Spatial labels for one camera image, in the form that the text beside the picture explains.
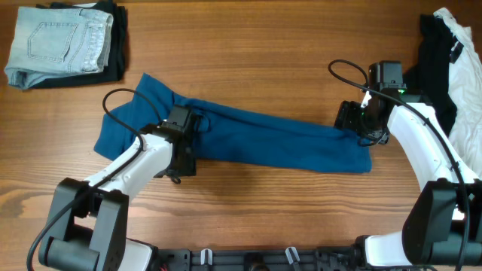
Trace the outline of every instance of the wooden table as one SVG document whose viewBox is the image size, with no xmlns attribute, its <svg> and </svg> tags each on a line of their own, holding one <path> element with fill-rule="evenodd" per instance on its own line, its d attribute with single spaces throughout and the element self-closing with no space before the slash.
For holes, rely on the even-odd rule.
<svg viewBox="0 0 482 271">
<path fill-rule="evenodd" d="M 476 48 L 482 45 L 475 1 L 125 5 L 130 61 L 121 82 L 23 93 L 0 77 L 0 270 L 25 269 L 59 181 L 108 165 L 93 152 L 102 97 L 135 88 L 143 72 L 184 96 L 331 126 L 343 100 L 362 97 L 328 73 L 333 59 L 365 68 L 396 59 L 408 69 L 421 41 L 419 15 L 443 6 L 473 26 Z M 0 5 L 2 67 L 16 10 Z M 120 93 L 108 106 L 130 99 Z M 181 185 L 154 180 L 133 200 L 128 236 L 160 248 L 315 248 L 400 230 L 419 195 L 415 175 L 394 138 L 371 156 L 373 170 L 363 175 L 200 160 L 197 177 Z"/>
</svg>

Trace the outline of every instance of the blue pants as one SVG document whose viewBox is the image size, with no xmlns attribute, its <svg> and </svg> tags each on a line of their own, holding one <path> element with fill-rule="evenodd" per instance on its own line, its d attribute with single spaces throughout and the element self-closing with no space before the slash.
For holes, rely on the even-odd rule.
<svg viewBox="0 0 482 271">
<path fill-rule="evenodd" d="M 167 119 L 174 104 L 189 106 L 201 116 L 194 140 L 198 158 L 317 172 L 371 170 L 368 148 L 358 146 L 358 136 L 353 132 L 189 99 L 146 74 L 136 91 L 156 105 L 163 119 Z M 134 129 L 157 122 L 152 108 L 138 96 L 112 113 Z M 134 139 L 131 132 L 105 115 L 94 150 L 113 160 Z"/>
</svg>

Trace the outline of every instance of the fabric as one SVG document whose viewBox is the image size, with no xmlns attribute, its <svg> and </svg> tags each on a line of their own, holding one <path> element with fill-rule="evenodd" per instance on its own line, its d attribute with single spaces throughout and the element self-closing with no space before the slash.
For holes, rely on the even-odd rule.
<svg viewBox="0 0 482 271">
<path fill-rule="evenodd" d="M 149 75 L 142 76 L 136 91 L 155 104 L 163 119 L 174 104 L 189 106 L 201 116 L 193 146 L 199 158 L 317 172 L 371 170 L 368 148 L 358 146 L 354 132 L 189 99 Z M 134 129 L 157 122 L 152 108 L 138 96 L 112 113 Z M 94 150 L 114 160 L 133 141 L 131 132 L 106 115 Z"/>
<path fill-rule="evenodd" d="M 54 2 L 50 8 L 78 8 L 63 3 Z M 119 81 L 124 76 L 126 60 L 124 56 L 124 44 L 127 37 L 127 12 L 122 6 L 117 6 L 111 2 L 100 1 L 90 8 L 112 14 L 114 24 L 111 31 L 110 54 L 108 65 L 104 71 L 96 74 L 79 75 L 71 78 L 50 78 L 46 79 L 32 88 L 53 88 L 53 87 L 74 87 L 89 84 L 100 84 L 105 82 Z"/>
<path fill-rule="evenodd" d="M 45 80 L 101 72 L 112 15 L 82 8 L 20 7 L 5 73 L 22 90 Z"/>
<path fill-rule="evenodd" d="M 457 42 L 449 65 L 449 95 L 459 109 L 449 140 L 464 163 L 482 177 L 482 64 L 475 52 L 470 27 L 460 26 L 441 8 L 434 12 Z"/>
<path fill-rule="evenodd" d="M 418 64 L 404 74 L 408 89 L 418 89 L 428 96 L 435 116 L 446 135 L 455 122 L 457 107 L 449 97 L 449 62 L 453 37 L 444 21 L 430 15 L 420 16 L 423 41 Z"/>
</svg>

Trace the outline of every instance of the light blue denim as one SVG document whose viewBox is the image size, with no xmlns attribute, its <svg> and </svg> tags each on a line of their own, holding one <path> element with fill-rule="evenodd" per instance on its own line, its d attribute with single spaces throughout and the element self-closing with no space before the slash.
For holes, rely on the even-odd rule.
<svg viewBox="0 0 482 271">
<path fill-rule="evenodd" d="M 26 90 L 47 78 L 102 72 L 112 22 L 111 14 L 94 9 L 19 8 L 8 83 Z"/>
</svg>

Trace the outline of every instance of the black cloth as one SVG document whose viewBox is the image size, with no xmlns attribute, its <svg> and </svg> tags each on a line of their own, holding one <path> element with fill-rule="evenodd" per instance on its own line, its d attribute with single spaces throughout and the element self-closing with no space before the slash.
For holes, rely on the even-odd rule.
<svg viewBox="0 0 482 271">
<path fill-rule="evenodd" d="M 405 72 L 404 83 L 408 89 L 419 89 L 429 97 L 442 130 L 449 135 L 457 115 L 457 107 L 449 97 L 453 35 L 442 19 L 429 15 L 420 16 L 420 31 L 423 41 L 418 64 Z"/>
<path fill-rule="evenodd" d="M 50 8 L 78 8 L 72 5 L 54 2 Z M 99 84 L 105 82 L 119 81 L 126 70 L 126 59 L 124 56 L 124 44 L 127 37 L 127 12 L 125 7 L 117 6 L 112 2 L 97 2 L 92 9 L 112 14 L 113 23 L 111 30 L 111 51 L 108 56 L 108 65 L 104 71 L 96 74 L 77 75 L 66 78 L 49 78 L 32 88 L 53 88 L 53 87 L 75 87 L 88 84 Z"/>
</svg>

